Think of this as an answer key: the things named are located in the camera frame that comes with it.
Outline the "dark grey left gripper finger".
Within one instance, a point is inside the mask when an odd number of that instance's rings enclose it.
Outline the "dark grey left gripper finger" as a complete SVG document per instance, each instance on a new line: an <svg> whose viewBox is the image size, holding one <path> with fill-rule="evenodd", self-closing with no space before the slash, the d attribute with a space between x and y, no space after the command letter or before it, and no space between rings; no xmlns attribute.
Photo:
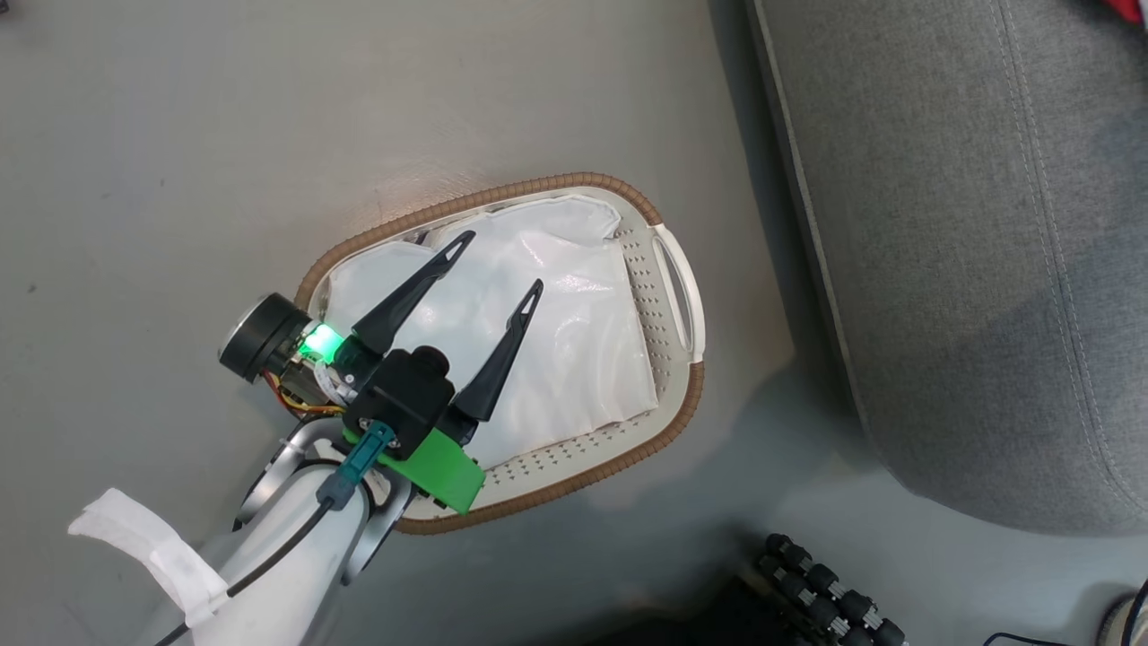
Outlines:
<svg viewBox="0 0 1148 646"><path fill-rule="evenodd" d="M413 314L414 308L422 302L439 279L450 273L475 236L474 231L463 231L444 249L439 250L430 260L414 271L396 290L381 299L377 308L372 308L352 324L352 336L358 338L360 347L369 348L377 355L388 353L400 328Z"/></svg>
<svg viewBox="0 0 1148 646"><path fill-rule="evenodd" d="M543 291L543 282L541 279L535 279L523 294L521 302L517 304L506 319L504 335L501 336L499 343L492 348L483 367L451 402L448 410L453 417L475 423L491 420Z"/></svg>

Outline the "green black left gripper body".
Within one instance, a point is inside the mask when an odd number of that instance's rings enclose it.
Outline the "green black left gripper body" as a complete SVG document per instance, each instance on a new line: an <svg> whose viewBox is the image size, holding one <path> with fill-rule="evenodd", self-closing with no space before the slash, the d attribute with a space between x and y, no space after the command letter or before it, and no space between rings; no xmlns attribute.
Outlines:
<svg viewBox="0 0 1148 646"><path fill-rule="evenodd" d="M339 422L348 462L339 488L389 469L443 509L472 509L484 472L465 446L483 423L448 410L465 386L448 378L439 348L377 355L271 293L230 332L219 361L249 383L265 380L287 408Z"/></svg>

